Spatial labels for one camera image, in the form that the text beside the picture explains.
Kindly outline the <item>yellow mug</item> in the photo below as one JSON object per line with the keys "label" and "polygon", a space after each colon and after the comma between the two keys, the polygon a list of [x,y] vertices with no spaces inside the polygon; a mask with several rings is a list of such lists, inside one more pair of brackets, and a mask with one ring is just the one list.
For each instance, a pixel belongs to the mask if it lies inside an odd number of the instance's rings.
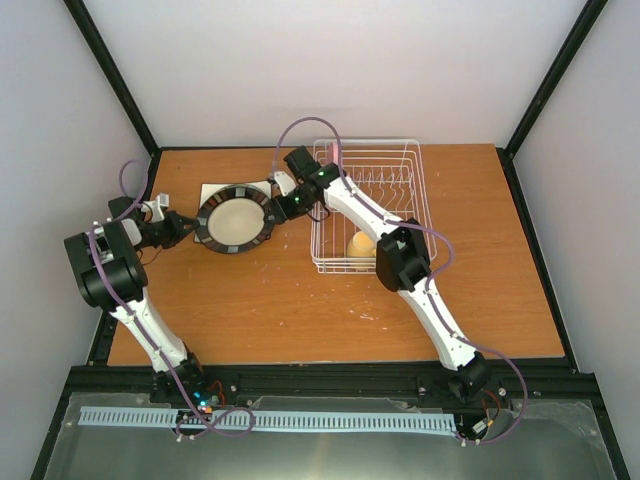
{"label": "yellow mug", "polygon": [[346,256],[348,258],[375,258],[376,242],[365,232],[356,232],[347,245]]}

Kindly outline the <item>pink plate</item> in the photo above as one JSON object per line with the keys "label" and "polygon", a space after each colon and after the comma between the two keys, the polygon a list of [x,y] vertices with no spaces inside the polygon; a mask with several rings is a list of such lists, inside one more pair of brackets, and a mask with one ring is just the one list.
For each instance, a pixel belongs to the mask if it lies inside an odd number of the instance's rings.
{"label": "pink plate", "polygon": [[336,163],[339,156],[339,148],[336,142],[332,142],[328,147],[327,159],[331,163]]}

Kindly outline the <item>black striped round plate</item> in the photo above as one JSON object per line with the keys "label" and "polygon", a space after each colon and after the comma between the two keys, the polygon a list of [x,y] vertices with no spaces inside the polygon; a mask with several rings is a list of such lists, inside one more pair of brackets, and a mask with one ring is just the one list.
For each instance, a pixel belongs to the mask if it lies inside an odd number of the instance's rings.
{"label": "black striped round plate", "polygon": [[248,252],[269,240],[275,225],[268,181],[204,183],[201,185],[199,221],[194,241],[222,254]]}

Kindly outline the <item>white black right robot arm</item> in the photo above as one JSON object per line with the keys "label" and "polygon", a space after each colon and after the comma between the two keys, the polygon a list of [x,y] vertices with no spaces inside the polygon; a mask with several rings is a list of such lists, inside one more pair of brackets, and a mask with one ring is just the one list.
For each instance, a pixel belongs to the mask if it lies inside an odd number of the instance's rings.
{"label": "white black right robot arm", "polygon": [[436,348],[451,395],[470,401],[486,385],[490,370],[480,349],[464,335],[436,286],[426,235],[437,233],[416,219],[403,220],[368,196],[342,169],[340,159],[321,164],[306,147],[285,158],[286,172],[274,168],[269,183],[274,222],[283,224],[311,212],[317,204],[342,214],[375,242],[376,276],[416,315]]}

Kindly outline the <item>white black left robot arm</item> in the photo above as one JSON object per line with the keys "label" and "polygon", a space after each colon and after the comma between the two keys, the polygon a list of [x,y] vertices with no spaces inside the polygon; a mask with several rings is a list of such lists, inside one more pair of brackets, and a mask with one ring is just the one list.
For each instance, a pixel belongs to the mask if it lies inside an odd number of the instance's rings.
{"label": "white black left robot arm", "polygon": [[186,402],[201,400],[208,378],[197,357],[162,320],[148,292],[148,277],[138,252],[167,250],[195,230],[196,221],[169,208],[169,196],[149,201],[119,197],[109,202],[116,217],[64,240],[78,290],[124,325],[151,360],[158,391]]}

